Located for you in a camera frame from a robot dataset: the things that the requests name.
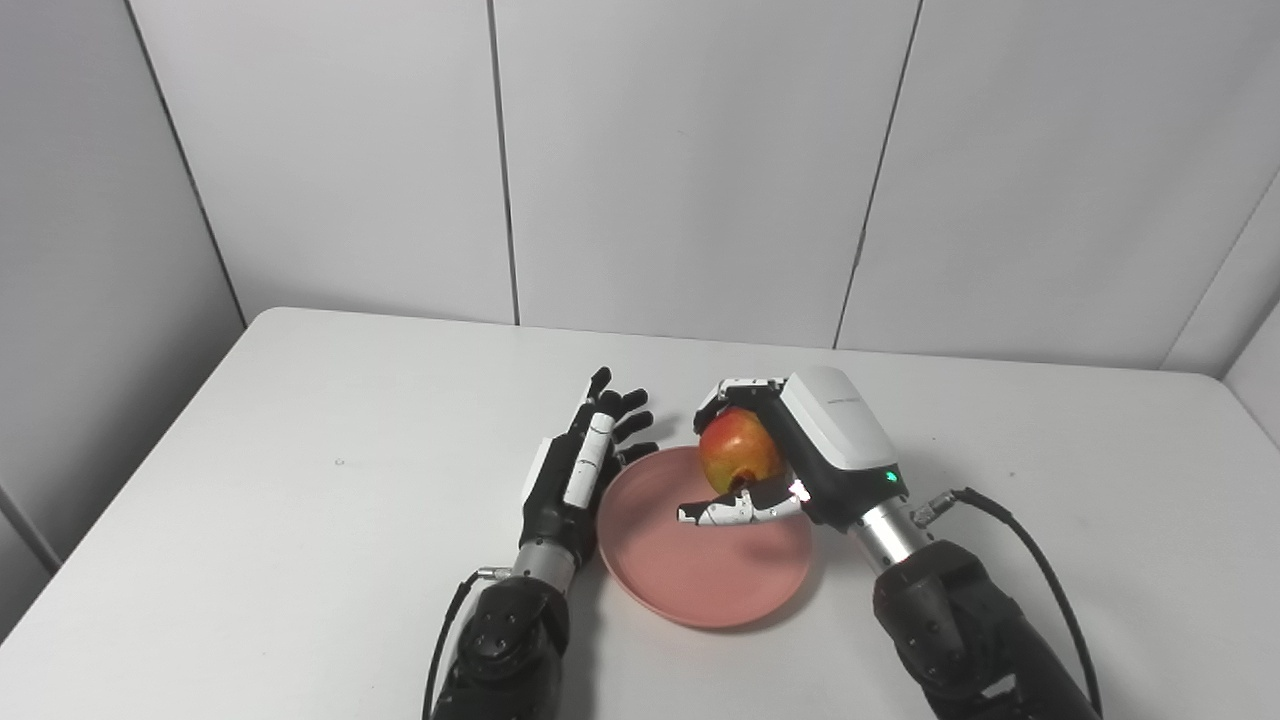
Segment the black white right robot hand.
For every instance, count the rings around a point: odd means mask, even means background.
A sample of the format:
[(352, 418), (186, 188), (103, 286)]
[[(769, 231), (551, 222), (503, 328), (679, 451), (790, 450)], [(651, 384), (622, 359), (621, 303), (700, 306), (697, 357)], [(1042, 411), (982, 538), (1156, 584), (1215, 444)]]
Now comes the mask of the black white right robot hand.
[(737, 527), (804, 514), (842, 533), (910, 521), (897, 450), (845, 372), (812, 366), (786, 378), (721, 380), (694, 416), (695, 433), (705, 438), (732, 407), (756, 414), (783, 460), (782, 475), (682, 503), (678, 521)]

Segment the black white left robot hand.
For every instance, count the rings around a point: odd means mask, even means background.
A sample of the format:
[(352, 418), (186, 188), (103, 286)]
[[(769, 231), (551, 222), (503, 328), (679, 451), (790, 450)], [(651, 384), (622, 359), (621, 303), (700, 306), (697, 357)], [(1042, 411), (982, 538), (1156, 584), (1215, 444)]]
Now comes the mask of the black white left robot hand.
[(611, 388), (612, 370), (591, 374), (566, 430), (544, 442), (522, 502), (517, 573), (549, 582), (573, 578), (596, 551), (603, 495), (618, 474), (658, 450), (655, 442), (625, 446), (654, 423), (645, 389)]

